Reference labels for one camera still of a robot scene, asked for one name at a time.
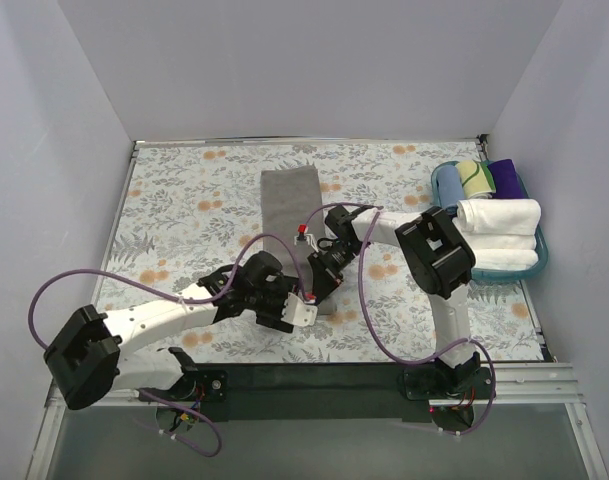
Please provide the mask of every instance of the white wall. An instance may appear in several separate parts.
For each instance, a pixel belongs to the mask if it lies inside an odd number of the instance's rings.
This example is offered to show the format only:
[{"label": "white wall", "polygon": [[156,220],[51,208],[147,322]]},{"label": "white wall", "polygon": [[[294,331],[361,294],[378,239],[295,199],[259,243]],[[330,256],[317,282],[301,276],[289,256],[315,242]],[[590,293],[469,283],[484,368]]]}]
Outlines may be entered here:
[{"label": "white wall", "polygon": [[542,204],[551,259],[531,290],[609,470],[609,0],[564,1],[490,145]]},{"label": "white wall", "polygon": [[[0,479],[24,478],[50,382],[27,329],[33,292],[99,266],[129,138],[54,0],[0,0]],[[38,306],[50,340],[88,302],[65,281]]]},{"label": "white wall", "polygon": [[138,140],[488,133],[561,0],[60,0]]}]

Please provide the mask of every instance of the blue towel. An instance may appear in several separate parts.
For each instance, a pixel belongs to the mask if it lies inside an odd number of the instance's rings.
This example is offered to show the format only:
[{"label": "blue towel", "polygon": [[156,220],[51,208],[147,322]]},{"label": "blue towel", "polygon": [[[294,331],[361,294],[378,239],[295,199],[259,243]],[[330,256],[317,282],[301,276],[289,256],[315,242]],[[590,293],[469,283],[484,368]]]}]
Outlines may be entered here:
[{"label": "blue towel", "polygon": [[457,215],[457,202],[466,200],[460,173],[454,165],[444,165],[438,169],[436,179],[442,208],[451,216]]}]

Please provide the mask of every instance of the white towel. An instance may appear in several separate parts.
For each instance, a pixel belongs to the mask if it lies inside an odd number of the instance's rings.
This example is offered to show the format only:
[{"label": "white towel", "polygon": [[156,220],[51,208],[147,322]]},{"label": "white towel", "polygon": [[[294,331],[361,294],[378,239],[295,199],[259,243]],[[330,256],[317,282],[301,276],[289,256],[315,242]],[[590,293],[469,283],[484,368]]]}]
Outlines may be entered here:
[{"label": "white towel", "polygon": [[534,250],[473,250],[475,268],[483,270],[527,270],[537,263]]},{"label": "white towel", "polygon": [[453,225],[457,228],[466,243],[473,250],[482,249],[514,249],[514,250],[535,250],[534,235],[491,235],[477,234],[462,231],[462,224],[459,218],[453,219]]},{"label": "white towel", "polygon": [[523,200],[461,200],[457,218],[462,231],[498,235],[534,235],[540,221],[540,204]]}]

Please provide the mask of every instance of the cable clip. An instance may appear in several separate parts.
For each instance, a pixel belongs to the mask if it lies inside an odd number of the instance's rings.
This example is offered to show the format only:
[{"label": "cable clip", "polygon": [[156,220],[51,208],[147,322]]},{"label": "cable clip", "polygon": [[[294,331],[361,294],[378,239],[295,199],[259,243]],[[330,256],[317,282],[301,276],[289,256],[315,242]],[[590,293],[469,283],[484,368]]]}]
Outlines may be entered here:
[{"label": "cable clip", "polygon": [[188,315],[188,307],[186,306],[186,303],[184,302],[184,297],[182,296],[181,293],[177,295],[177,303],[179,305],[182,305],[182,308],[184,309],[184,313],[186,313]]},{"label": "cable clip", "polygon": [[298,232],[298,234],[294,237],[293,244],[296,247],[304,243],[311,247],[315,252],[319,252],[315,235],[312,233]]}]

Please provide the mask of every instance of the purple towel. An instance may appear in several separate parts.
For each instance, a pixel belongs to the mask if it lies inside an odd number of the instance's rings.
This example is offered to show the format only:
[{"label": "purple towel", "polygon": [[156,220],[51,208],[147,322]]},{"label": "purple towel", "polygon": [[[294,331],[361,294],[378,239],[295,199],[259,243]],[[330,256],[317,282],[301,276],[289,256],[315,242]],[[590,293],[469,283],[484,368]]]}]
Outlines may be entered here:
[{"label": "purple towel", "polygon": [[513,198],[526,198],[520,181],[517,178],[517,172],[515,171],[515,165],[513,160],[499,160],[488,164],[488,169],[493,175],[495,181],[495,193],[493,198],[501,199],[513,199]]}]

